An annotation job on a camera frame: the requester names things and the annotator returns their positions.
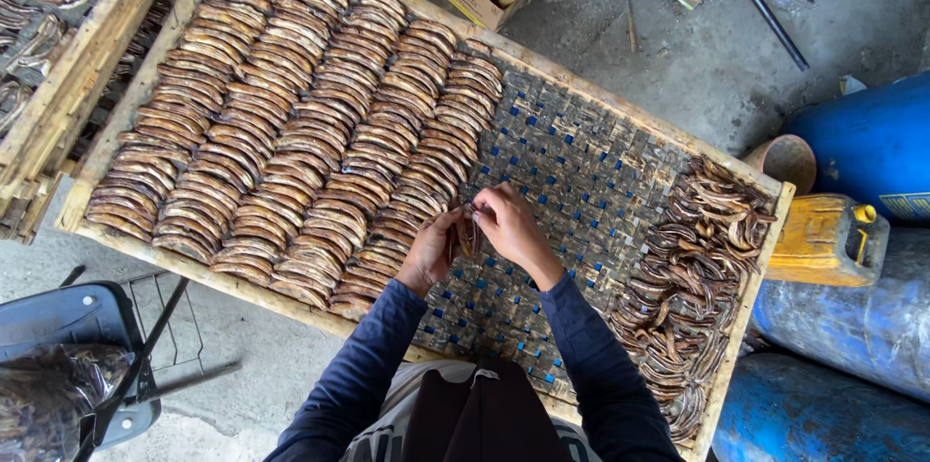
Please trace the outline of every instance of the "woven bamboo mat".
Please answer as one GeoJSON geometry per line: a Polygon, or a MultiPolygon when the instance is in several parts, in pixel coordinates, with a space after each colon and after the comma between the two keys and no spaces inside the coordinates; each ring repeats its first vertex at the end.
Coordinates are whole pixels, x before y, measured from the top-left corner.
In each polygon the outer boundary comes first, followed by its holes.
{"type": "MultiPolygon", "coordinates": [[[[606,318],[688,156],[549,81],[495,62],[504,72],[504,98],[461,195],[514,182],[587,301],[606,318]]],[[[481,251],[474,261],[459,257],[430,290],[414,344],[449,356],[513,359],[537,390],[574,403],[529,277],[486,240],[481,251]]]]}

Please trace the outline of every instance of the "black plastic chair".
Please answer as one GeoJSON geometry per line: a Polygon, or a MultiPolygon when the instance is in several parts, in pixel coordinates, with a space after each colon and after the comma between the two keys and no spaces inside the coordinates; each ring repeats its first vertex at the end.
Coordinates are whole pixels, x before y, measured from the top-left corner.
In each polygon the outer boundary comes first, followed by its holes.
{"type": "Polygon", "coordinates": [[[186,293],[188,278],[180,278],[145,338],[140,333],[132,301],[120,284],[106,280],[72,284],[84,270],[84,266],[77,266],[58,289],[0,305],[0,360],[54,344],[106,344],[136,354],[113,395],[83,419],[76,462],[86,461],[95,449],[125,442],[145,432],[161,413],[161,397],[241,367],[234,362],[157,387],[152,351],[186,293]]]}

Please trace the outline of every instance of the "yellow cap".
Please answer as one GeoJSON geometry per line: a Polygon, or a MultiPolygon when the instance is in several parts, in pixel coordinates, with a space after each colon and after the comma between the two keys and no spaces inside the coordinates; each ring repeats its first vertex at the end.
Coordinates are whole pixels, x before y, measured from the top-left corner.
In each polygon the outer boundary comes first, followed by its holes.
{"type": "Polygon", "coordinates": [[[859,222],[875,222],[875,208],[871,204],[860,204],[853,208],[855,220],[859,222]]]}

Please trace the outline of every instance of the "clay pot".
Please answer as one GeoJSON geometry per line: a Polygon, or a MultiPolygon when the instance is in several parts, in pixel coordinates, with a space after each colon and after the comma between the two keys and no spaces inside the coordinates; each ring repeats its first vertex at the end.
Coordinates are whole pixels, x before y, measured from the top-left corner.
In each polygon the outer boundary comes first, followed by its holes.
{"type": "Polygon", "coordinates": [[[796,185],[796,195],[810,193],[817,178],[814,151],[797,135],[778,135],[742,160],[775,180],[796,185]]]}

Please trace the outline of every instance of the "black apron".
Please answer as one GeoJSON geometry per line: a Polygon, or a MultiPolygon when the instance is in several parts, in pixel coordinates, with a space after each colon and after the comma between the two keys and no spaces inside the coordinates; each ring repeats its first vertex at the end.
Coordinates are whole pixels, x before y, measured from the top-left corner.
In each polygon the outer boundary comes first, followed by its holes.
{"type": "Polygon", "coordinates": [[[479,361],[469,380],[424,374],[403,435],[402,462],[571,462],[516,362],[479,361]]]}

